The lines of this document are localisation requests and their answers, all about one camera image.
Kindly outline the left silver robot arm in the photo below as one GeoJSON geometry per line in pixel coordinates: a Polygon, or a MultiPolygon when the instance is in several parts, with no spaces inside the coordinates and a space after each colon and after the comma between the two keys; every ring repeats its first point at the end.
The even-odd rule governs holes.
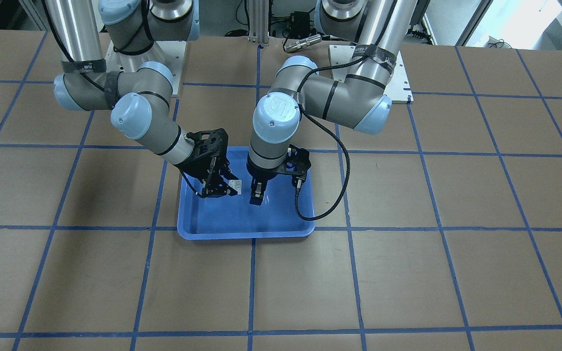
{"type": "Polygon", "coordinates": [[[377,134],[392,100],[384,93],[416,7],[414,0],[320,0],[316,28],[355,44],[342,82],[316,73],[305,56],[288,58],[275,75],[252,117],[247,169],[252,176],[250,204],[261,205],[267,182],[281,173],[301,116],[366,134],[377,134]]]}

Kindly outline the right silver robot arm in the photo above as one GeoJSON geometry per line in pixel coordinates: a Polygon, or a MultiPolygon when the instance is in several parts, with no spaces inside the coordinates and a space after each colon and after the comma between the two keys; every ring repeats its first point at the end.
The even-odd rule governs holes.
{"type": "Polygon", "coordinates": [[[110,110],[123,135],[196,178],[201,198],[234,196],[237,177],[227,159],[224,129],[190,133],[169,115],[174,76],[164,63],[161,41],[197,40],[196,0],[101,0],[98,9],[125,68],[108,71],[89,0],[41,2],[60,47],[63,73],[54,95],[68,110],[110,110]]]}

